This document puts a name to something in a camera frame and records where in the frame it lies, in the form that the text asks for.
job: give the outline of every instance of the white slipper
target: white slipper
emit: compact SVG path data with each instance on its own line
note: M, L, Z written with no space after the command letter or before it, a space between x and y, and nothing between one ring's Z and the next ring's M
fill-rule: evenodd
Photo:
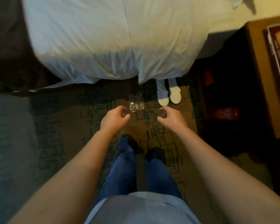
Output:
M157 80L157 95L158 102L161 106L167 106L169 104L168 90L166 90L165 81Z
M177 86L176 79L168 79L170 90L170 101L174 105L178 105L182 101L182 95L180 94L180 88Z

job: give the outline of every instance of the leg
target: leg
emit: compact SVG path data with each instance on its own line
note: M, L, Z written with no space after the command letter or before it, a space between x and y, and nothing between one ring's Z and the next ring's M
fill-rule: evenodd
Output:
M182 199L178 187L164 162L157 158L146 159L147 189L149 192L168 194Z
M127 135L120 138L120 154L111 168L95 205L110 196L127 195L137 191L135 153L128 141Z

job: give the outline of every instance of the left hand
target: left hand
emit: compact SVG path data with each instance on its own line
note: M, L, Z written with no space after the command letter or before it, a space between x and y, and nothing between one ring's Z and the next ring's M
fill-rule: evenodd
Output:
M125 115L123 111L127 109L124 106L118 106L108 111L101 122L101 130L109 131L113 136L116 135L130 120L131 115Z

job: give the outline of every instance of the floor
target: floor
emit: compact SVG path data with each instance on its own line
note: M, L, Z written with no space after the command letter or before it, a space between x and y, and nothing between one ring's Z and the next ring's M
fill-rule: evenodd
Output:
M79 85L30 97L0 94L0 224L6 223L25 201L50 177L71 160L99 130L108 110L118 105L129 108L130 82L105 81ZM172 105L197 131L192 103L197 104L189 86L182 86L182 102ZM160 114L155 81L141 87L144 110L132 113L129 128L138 143L156 139L166 152L167 167L189 207L202 224L228 223L210 197L183 144L164 129L156 118ZM117 154L120 135L113 138L98 189L104 183ZM266 165L254 163L249 154L231 160L272 187Z

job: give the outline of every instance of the forearm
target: forearm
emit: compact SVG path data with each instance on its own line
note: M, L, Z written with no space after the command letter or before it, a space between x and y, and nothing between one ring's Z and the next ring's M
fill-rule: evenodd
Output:
M16 223L82 223L89 212L112 136L98 131L14 216Z
M178 129L204 182L232 223L280 223L280 197L190 129Z

